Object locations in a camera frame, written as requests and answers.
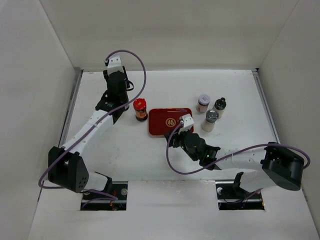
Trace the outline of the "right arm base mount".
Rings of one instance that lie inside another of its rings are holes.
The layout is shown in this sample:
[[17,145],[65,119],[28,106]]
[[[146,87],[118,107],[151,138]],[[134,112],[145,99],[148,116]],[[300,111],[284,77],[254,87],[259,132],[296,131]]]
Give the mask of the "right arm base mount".
[[215,183],[217,204],[221,211],[264,210],[261,192],[247,192],[240,188],[240,178],[244,172],[236,175],[235,180]]

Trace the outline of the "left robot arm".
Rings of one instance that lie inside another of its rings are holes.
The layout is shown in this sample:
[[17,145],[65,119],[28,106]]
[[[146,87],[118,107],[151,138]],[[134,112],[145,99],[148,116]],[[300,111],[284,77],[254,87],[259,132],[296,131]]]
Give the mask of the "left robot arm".
[[85,159],[99,143],[99,138],[111,128],[123,112],[129,109],[129,81],[124,66],[108,67],[103,71],[107,89],[87,123],[61,147],[48,153],[48,180],[75,193],[94,190],[100,199],[112,195],[110,178],[88,171]]

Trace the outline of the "soy sauce bottle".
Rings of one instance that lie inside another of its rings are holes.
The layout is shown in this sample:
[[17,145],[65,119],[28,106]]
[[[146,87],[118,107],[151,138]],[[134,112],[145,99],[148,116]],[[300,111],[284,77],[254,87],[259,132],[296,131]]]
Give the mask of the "soy sauce bottle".
[[[125,99],[126,99],[126,102],[128,103],[129,102],[129,97],[128,97],[128,93],[126,92],[125,93]],[[129,109],[130,105],[127,104],[124,106],[124,110],[127,111]]]

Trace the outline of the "red lid chili sauce jar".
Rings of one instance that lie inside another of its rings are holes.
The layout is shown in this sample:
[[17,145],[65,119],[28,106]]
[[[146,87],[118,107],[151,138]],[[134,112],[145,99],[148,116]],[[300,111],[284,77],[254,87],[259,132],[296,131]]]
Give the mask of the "red lid chili sauce jar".
[[148,118],[147,102],[144,98],[137,98],[133,102],[133,108],[135,111],[135,117],[138,121],[143,122],[147,120]]

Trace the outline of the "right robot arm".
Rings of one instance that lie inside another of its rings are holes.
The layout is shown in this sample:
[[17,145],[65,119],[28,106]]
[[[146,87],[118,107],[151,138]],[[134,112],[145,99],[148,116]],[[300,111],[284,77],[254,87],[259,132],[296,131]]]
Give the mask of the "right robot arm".
[[293,147],[269,142],[227,151],[208,145],[197,133],[189,130],[180,133],[171,130],[164,136],[168,148],[181,148],[204,170],[240,169],[231,189],[238,198],[273,186],[289,191],[301,188],[305,161],[302,152]]

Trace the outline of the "white lid spice jar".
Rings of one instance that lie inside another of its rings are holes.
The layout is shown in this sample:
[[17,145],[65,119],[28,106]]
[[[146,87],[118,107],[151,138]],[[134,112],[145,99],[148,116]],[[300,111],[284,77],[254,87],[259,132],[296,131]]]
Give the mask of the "white lid spice jar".
[[198,102],[196,106],[196,110],[199,113],[205,113],[208,109],[208,106],[210,104],[211,98],[207,94],[202,94],[198,97]]

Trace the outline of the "clear lid salt grinder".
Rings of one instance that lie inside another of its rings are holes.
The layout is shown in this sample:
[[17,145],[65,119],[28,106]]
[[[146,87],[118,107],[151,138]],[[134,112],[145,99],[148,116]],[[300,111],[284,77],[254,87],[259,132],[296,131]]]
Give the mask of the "clear lid salt grinder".
[[209,133],[214,129],[215,123],[219,118],[219,113],[216,110],[210,109],[205,113],[205,119],[201,124],[203,131]]

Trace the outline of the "black top pepper grinder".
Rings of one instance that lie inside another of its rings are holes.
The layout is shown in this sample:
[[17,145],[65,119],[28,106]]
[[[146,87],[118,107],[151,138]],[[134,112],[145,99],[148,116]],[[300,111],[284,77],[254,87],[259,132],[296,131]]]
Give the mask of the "black top pepper grinder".
[[218,113],[218,119],[222,117],[226,106],[227,106],[227,102],[224,97],[221,97],[215,101],[212,109]]

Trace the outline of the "red rectangular tray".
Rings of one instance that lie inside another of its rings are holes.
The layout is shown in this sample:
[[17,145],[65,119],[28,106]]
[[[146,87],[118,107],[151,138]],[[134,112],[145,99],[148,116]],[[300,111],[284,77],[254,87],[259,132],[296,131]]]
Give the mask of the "red rectangular tray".
[[163,137],[174,129],[179,123],[180,117],[190,114],[189,108],[154,108],[148,113],[148,132],[154,137]]

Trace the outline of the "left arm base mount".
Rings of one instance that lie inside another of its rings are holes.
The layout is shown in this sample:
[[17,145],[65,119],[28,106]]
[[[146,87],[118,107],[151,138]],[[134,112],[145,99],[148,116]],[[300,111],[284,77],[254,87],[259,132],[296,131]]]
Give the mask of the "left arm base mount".
[[106,192],[112,197],[95,193],[85,192],[82,195],[81,211],[126,211],[128,197],[127,182],[113,182]]

